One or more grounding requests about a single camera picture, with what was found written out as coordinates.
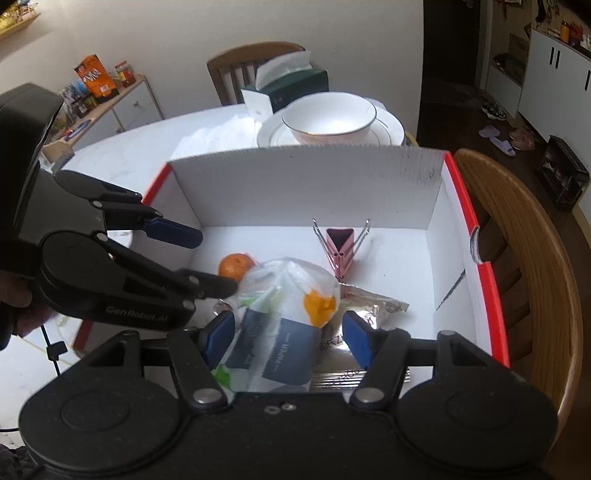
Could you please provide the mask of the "person's left hand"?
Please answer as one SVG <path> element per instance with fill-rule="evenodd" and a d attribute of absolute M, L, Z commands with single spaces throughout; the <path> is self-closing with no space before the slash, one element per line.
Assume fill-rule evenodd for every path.
<path fill-rule="evenodd" d="M 26 337 L 54 314 L 49 305 L 33 294 L 24 278 L 5 271 L 1 272 L 1 302 L 17 309 L 13 333 L 19 337 Z"/>

